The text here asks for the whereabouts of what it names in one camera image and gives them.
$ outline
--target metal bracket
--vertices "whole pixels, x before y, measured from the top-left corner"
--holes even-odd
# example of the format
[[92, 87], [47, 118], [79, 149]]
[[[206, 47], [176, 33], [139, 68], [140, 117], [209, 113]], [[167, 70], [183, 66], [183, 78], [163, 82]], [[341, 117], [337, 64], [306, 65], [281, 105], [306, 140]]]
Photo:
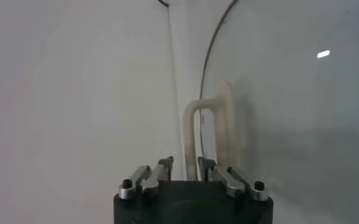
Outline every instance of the metal bracket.
[[238, 198], [244, 195], [244, 189], [246, 186], [234, 179], [224, 168], [221, 166], [215, 166], [212, 169], [211, 178], [213, 181], [221, 181], [226, 187], [227, 194], [233, 198]]
[[254, 181], [251, 183], [247, 178], [246, 174], [237, 167], [228, 167], [228, 173], [234, 177], [234, 179], [244, 183], [246, 189], [250, 192], [250, 197], [255, 201], [266, 201], [269, 198], [268, 188], [262, 181]]
[[198, 157], [198, 165], [199, 165], [199, 172], [201, 174], [202, 181], [208, 181], [208, 171], [212, 169], [216, 162], [212, 159], [207, 159], [204, 157]]
[[174, 158], [172, 156], [167, 159], [159, 160], [158, 164], [155, 166], [154, 170], [151, 173], [151, 176], [147, 180], [141, 182], [141, 188], [143, 194], [149, 194], [154, 196], [158, 194], [159, 182], [160, 180], [170, 181], [171, 180], [171, 170], [172, 163]]
[[141, 181], [147, 179], [149, 174], [149, 166], [140, 166], [137, 168], [137, 170], [129, 177], [129, 179], [125, 179], [123, 183], [119, 185], [118, 196], [124, 200], [134, 198]]

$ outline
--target curved glass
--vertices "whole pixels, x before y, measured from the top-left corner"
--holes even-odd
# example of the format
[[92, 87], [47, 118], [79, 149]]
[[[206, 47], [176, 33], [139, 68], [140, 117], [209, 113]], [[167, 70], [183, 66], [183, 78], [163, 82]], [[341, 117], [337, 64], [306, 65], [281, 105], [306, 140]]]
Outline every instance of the curved glass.
[[[238, 164], [264, 180], [274, 223], [359, 223], [359, 0], [239, 1], [203, 98], [229, 80]], [[215, 158], [213, 119], [202, 142]]]

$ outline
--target screw hole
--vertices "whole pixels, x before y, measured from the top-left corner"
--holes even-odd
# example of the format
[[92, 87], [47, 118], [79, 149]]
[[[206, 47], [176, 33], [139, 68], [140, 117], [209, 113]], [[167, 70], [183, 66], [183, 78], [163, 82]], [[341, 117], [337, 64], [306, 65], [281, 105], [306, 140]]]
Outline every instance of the screw hole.
[[255, 190], [263, 191], [265, 189], [265, 184], [262, 181], [255, 181]]
[[123, 181], [123, 188], [129, 189], [129, 188], [131, 188], [131, 187], [132, 187], [132, 180], [130, 180], [130, 179], [125, 179], [125, 180]]

